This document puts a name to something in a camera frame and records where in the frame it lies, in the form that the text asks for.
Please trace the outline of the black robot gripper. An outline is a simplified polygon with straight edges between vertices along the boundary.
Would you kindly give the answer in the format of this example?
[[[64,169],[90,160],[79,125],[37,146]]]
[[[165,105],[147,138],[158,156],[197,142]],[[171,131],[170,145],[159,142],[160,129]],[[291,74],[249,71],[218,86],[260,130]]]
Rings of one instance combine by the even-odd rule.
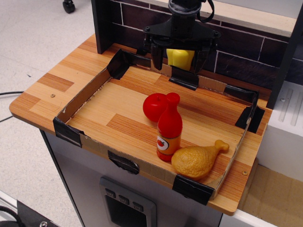
[[[144,46],[151,48],[151,58],[157,70],[162,69],[163,48],[196,50],[194,73],[199,73],[215,48],[221,33],[198,23],[194,17],[172,16],[168,21],[146,26]]]

